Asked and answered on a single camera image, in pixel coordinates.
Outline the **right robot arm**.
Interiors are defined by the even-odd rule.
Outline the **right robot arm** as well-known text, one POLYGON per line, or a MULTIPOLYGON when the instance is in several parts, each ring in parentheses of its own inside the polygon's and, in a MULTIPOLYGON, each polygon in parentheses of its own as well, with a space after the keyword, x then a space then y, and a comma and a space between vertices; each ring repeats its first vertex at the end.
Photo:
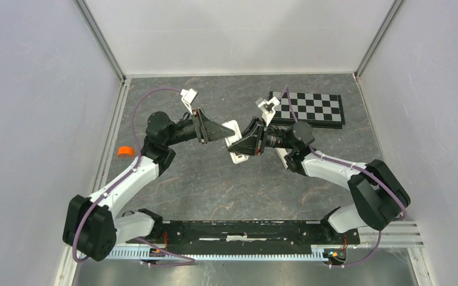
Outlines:
POLYGON ((338 207, 323 218, 320 233, 328 243, 338 242, 345 232, 355 228, 369 226, 381 231, 407 214, 411 199, 385 162, 352 162, 314 149, 313 129, 305 121, 287 129, 270 127, 258 117, 244 131, 234 120, 223 125, 233 131, 226 144, 235 164, 275 148, 281 151, 282 163, 291 172, 323 179, 350 192, 352 204, 338 207))

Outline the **white remote control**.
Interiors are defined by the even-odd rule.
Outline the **white remote control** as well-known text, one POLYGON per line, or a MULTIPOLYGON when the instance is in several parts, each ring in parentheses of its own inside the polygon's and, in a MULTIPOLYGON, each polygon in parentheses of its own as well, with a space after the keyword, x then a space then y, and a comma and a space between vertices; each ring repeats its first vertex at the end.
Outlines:
MULTIPOLYGON (((241 131, 236 120, 230 120, 228 122, 223 123, 222 125, 231 129, 234 132, 234 135, 225 138, 226 146, 229 148, 233 143, 236 143, 238 140, 242 138, 241 131)), ((248 155, 234 152, 230 152, 230 157, 234 164, 240 164, 249 159, 248 155)))

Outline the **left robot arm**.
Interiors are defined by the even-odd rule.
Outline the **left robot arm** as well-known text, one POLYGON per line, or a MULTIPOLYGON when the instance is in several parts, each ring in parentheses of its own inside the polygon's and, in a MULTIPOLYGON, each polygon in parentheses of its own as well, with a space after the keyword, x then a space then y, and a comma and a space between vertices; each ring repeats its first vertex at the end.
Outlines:
POLYGON ((176 155, 171 145, 192 139, 207 144, 235 134, 232 128, 211 120, 201 108, 178 122, 162 111, 150 115, 143 147, 131 165, 97 192, 70 200, 63 241, 71 246, 73 260, 101 261, 114 246, 139 237, 158 242, 163 237, 163 226, 149 214, 137 212, 118 217, 118 213, 171 165, 176 155))

